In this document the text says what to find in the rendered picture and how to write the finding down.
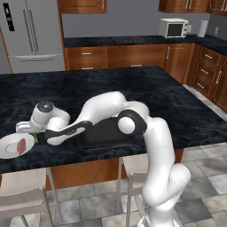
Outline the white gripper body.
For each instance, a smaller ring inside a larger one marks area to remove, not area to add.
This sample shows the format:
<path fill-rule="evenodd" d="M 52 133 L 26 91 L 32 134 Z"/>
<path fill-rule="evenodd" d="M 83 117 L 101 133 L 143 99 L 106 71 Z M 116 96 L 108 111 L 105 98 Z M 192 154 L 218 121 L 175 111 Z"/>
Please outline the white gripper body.
<path fill-rule="evenodd" d="M 36 133 L 39 128 L 32 121 L 20 121 L 16 124 L 17 133 Z"/>

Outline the red raw steak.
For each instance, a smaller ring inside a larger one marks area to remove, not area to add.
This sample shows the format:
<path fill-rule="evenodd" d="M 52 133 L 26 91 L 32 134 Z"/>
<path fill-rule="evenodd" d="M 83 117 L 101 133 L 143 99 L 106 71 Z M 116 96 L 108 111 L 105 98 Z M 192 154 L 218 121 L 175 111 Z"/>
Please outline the red raw steak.
<path fill-rule="evenodd" d="M 19 156 L 23 154 L 26 151 L 26 140 L 22 138 L 18 143 L 17 143 L 17 153 Z"/>

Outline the white round plate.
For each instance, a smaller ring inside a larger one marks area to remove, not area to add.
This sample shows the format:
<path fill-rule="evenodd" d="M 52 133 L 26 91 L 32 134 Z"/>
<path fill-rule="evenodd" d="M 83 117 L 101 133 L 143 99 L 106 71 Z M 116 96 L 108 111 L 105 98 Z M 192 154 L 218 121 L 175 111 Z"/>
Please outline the white round plate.
<path fill-rule="evenodd" d="M 29 152 L 35 145 L 35 138 L 28 133 L 13 133 L 0 139 L 0 159 L 13 159 L 19 157 L 17 143 L 24 138 L 26 140 L 26 151 Z"/>

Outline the pale wooden stool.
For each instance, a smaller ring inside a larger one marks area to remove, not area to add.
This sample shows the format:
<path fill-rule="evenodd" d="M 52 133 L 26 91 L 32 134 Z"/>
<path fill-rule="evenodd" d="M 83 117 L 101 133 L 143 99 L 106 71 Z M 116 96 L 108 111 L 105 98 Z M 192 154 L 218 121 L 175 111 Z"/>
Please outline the pale wooden stool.
<path fill-rule="evenodd" d="M 121 169 L 125 168 L 129 185 L 127 191 L 121 190 Z M 117 211 L 120 211 L 121 196 L 127 195 L 126 227 L 129 227 L 131 199 L 137 204 L 139 215 L 145 215 L 145 209 L 139 195 L 148 171 L 148 155 L 146 153 L 119 158 L 117 180 Z"/>
<path fill-rule="evenodd" d="M 0 219 L 19 216 L 28 227 L 25 215 L 35 214 L 34 227 L 39 227 L 45 212 L 50 227 L 55 227 L 51 210 L 56 208 L 63 219 L 50 168 L 38 168 L 2 174 L 0 184 Z"/>

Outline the wooden island base panel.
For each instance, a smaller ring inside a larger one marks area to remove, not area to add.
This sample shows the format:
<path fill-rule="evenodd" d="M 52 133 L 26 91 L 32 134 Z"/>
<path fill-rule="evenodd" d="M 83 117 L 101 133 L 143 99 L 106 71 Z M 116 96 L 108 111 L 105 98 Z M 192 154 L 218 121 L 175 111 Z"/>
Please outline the wooden island base panel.
<path fill-rule="evenodd" d="M 119 159 L 144 154 L 132 151 L 127 147 L 111 150 L 48 151 L 43 158 L 47 167 L 51 168 L 54 184 L 63 189 L 84 184 L 102 183 L 118 178 Z"/>

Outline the stainless steel fridge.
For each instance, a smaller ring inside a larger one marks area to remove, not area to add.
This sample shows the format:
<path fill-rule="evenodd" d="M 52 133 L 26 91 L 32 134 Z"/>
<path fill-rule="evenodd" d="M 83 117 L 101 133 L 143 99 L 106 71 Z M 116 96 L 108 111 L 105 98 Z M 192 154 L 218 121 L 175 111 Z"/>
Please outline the stainless steel fridge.
<path fill-rule="evenodd" d="M 57 0 L 0 0 L 0 27 L 14 74 L 65 69 Z"/>

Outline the wooden base cupboard run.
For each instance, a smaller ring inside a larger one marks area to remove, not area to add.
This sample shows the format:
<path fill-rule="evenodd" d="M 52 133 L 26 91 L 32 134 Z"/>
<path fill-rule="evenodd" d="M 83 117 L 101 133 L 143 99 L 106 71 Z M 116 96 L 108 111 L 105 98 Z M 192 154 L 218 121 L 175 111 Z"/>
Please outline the wooden base cupboard run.
<path fill-rule="evenodd" d="M 196 44 L 187 84 L 227 113 L 227 57 Z"/>
<path fill-rule="evenodd" d="M 159 66 L 186 83 L 192 63 L 191 43 L 70 47 L 64 49 L 66 70 Z"/>

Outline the black hob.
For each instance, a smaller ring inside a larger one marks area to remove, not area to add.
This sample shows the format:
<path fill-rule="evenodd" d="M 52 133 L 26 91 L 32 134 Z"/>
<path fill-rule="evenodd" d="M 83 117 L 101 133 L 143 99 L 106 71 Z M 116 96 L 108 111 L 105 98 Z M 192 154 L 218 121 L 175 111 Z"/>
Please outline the black hob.
<path fill-rule="evenodd" d="M 139 36 L 115 36 L 113 39 L 122 45 L 146 44 L 146 41 Z"/>

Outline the white microwave oven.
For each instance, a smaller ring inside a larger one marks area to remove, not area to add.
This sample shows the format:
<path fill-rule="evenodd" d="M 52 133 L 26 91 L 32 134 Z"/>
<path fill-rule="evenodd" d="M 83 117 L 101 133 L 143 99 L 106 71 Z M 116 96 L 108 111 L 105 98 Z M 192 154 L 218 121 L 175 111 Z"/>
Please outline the white microwave oven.
<path fill-rule="evenodd" d="M 188 20 L 161 19 L 159 35 L 167 38 L 185 38 L 188 29 Z"/>

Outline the wooden wall cupboard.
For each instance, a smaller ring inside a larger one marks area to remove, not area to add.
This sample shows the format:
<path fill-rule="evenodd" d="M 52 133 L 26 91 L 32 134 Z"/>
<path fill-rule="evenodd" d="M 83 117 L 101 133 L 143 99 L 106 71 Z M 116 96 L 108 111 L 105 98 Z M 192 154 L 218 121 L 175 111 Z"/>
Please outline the wooden wall cupboard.
<path fill-rule="evenodd" d="M 227 0 L 160 0 L 165 13 L 211 13 L 227 17 Z"/>
<path fill-rule="evenodd" d="M 59 9 L 65 14 L 105 14 L 106 0 L 59 0 Z"/>

